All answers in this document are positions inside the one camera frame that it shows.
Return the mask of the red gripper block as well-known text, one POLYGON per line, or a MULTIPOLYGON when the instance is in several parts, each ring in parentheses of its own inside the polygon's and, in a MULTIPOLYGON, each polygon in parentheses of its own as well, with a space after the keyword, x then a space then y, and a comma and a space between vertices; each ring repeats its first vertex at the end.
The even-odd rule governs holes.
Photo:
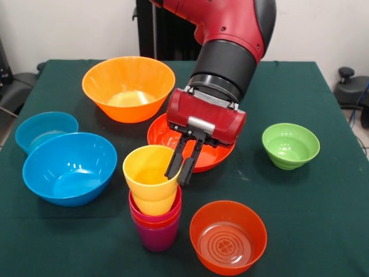
POLYGON ((184 162, 178 182, 181 186, 188 185, 206 137, 209 144, 233 145, 242 131, 246 117, 247 114, 242 110, 209 103, 194 94, 175 89, 167 108, 170 128, 177 126, 178 131, 185 133, 199 129, 205 134, 182 134, 164 175, 168 179, 174 178, 184 162), (184 161, 182 152, 191 139, 195 139, 196 143, 191 156, 184 161))

